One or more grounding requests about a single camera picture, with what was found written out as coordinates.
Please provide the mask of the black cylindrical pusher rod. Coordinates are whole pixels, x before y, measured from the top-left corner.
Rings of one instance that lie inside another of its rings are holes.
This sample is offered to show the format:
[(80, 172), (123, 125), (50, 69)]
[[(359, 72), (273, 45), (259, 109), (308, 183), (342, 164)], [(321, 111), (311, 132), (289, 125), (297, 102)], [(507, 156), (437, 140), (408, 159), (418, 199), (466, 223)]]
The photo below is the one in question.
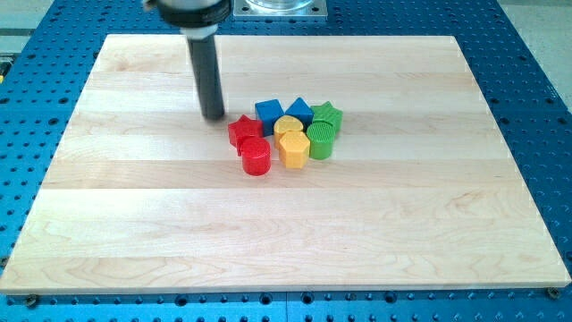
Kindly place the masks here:
[(208, 121), (218, 121), (224, 116), (222, 85), (215, 45), (217, 29), (217, 24), (181, 29), (188, 43), (201, 114)]

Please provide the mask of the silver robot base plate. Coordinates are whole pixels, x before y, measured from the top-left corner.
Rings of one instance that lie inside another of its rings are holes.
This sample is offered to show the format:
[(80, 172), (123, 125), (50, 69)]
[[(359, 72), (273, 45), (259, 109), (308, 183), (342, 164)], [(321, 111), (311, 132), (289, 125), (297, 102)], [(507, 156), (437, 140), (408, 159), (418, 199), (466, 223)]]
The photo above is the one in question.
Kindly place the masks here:
[(232, 15), (244, 21), (270, 18), (325, 19), (328, 9), (326, 0), (234, 0)]

